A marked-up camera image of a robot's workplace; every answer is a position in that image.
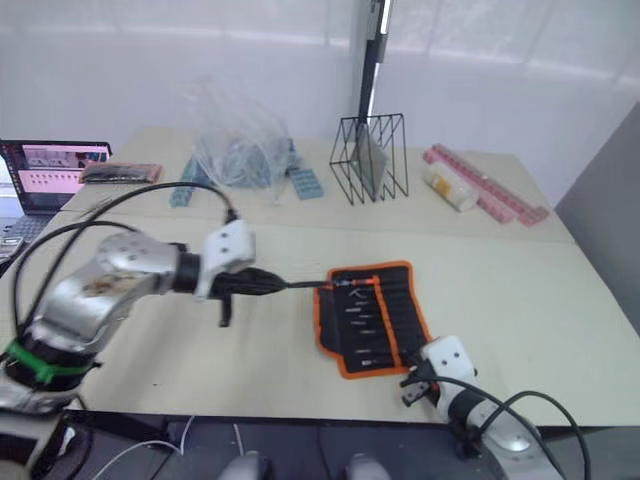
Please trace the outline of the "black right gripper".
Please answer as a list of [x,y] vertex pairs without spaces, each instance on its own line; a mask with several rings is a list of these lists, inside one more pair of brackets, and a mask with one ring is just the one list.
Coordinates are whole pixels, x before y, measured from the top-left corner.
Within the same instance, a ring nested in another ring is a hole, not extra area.
[[401,352],[400,359],[401,365],[410,371],[408,377],[399,384],[404,405],[410,407],[421,399],[437,403],[440,387],[434,380],[434,368],[430,364],[422,364],[424,359],[419,352]]

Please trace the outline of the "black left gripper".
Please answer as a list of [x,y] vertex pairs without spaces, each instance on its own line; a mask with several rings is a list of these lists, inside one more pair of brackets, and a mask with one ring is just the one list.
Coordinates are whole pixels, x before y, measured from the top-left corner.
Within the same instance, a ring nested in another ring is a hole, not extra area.
[[270,295],[289,288],[289,284],[279,275],[259,268],[246,268],[237,273],[218,274],[209,291],[211,300],[221,303],[220,328],[231,324],[233,315],[233,296]]

